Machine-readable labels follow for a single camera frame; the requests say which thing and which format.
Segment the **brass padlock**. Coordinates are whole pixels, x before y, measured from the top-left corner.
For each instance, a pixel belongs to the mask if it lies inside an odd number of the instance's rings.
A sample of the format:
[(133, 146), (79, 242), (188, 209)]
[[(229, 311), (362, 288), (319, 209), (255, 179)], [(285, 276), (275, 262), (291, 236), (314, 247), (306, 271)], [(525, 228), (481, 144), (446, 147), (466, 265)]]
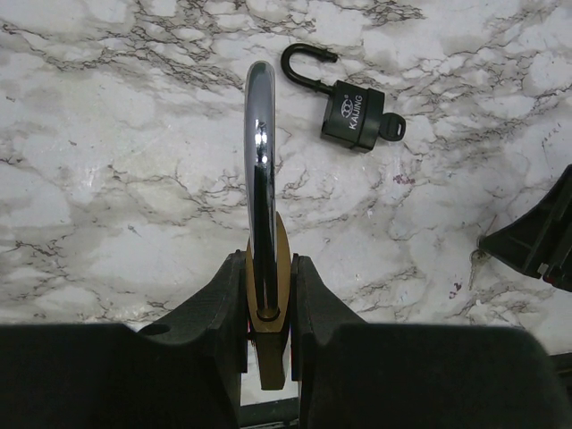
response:
[(287, 374), (290, 331), (290, 246), (275, 204), (275, 76), (267, 62), (247, 74), (244, 165), (249, 239), (246, 292), (250, 332), (264, 391), (279, 391)]

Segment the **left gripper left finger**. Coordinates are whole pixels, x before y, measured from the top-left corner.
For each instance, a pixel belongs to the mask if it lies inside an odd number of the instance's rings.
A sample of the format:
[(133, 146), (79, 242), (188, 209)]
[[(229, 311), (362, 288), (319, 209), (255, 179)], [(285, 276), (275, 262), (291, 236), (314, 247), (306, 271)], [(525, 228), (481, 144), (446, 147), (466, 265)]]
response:
[(235, 428), (246, 368), (245, 257), (190, 299), (123, 324), (5, 324), (4, 428)]

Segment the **black padlock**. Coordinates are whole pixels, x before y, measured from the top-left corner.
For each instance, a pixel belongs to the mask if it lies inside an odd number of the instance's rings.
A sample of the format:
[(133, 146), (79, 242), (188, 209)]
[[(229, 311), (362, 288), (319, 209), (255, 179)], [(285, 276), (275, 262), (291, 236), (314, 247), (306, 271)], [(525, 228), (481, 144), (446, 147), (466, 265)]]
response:
[(290, 65), (291, 57), (297, 54), (313, 57), (321, 63), (335, 63), (339, 56), (326, 49), (296, 43), (283, 51), (281, 67), (291, 82), (328, 96), (321, 129), (323, 138), (336, 140), (359, 152), (372, 151), (379, 136), (384, 93), (342, 80), (327, 85), (305, 77)]

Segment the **small silver key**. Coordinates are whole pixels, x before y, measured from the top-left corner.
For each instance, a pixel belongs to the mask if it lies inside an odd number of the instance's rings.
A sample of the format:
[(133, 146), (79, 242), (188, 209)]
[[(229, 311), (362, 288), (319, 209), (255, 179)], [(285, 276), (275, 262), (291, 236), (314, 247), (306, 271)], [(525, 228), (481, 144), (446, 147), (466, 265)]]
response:
[(472, 290), (475, 283), (475, 278), (480, 269), (487, 262), (489, 256), (480, 249), (476, 249), (470, 255), (470, 273), (468, 278), (468, 289)]

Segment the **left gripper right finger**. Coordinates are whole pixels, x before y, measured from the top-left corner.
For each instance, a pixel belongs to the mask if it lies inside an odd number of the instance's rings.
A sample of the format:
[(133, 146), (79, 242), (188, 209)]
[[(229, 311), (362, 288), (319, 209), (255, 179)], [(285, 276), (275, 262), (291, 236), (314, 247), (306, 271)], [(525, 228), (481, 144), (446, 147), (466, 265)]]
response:
[(374, 324), (292, 265), (292, 375), (303, 428), (562, 428), (566, 393), (511, 327)]

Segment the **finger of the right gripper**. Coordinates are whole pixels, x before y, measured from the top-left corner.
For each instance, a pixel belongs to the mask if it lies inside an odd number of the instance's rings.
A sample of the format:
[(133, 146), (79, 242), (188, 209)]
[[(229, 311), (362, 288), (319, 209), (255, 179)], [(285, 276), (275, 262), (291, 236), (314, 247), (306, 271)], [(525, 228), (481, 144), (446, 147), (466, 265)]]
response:
[(571, 167), (546, 196), (478, 248), (511, 269), (549, 284), (571, 283)]

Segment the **black-headed key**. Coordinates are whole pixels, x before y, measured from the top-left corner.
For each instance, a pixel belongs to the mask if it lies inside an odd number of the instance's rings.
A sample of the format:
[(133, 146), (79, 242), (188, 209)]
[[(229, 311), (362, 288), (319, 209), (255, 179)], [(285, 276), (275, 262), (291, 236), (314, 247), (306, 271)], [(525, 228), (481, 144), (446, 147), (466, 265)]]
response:
[(386, 141), (401, 141), (406, 133), (406, 121), (399, 114), (385, 113), (381, 116), (378, 133)]

